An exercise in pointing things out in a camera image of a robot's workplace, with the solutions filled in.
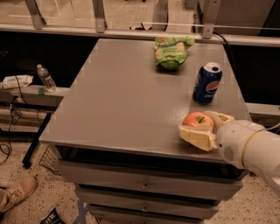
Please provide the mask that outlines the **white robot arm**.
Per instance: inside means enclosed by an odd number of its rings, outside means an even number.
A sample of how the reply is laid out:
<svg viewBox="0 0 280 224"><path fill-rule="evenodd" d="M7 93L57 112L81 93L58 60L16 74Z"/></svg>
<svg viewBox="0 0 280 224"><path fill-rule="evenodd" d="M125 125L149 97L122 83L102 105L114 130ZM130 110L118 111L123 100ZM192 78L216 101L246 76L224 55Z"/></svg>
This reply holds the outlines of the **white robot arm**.
<svg viewBox="0 0 280 224"><path fill-rule="evenodd" d="M264 126L214 111L193 112L178 126L179 136L203 151L216 150L238 169L253 172L280 196L280 136Z"/></svg>

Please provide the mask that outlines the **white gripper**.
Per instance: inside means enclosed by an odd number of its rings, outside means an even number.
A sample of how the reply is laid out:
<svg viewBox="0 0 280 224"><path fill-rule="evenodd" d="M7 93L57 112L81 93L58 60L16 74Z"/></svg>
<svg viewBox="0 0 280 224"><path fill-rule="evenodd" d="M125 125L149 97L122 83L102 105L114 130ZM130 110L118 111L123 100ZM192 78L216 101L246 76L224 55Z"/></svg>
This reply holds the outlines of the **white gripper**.
<svg viewBox="0 0 280 224"><path fill-rule="evenodd" d="M217 129L211 126L178 126L179 136L189 144L203 151L218 149L220 156L238 169L264 170L263 161L258 158L261 148L256 143L256 135L265 128L247 120L235 120L231 115L215 111L205 111Z"/></svg>

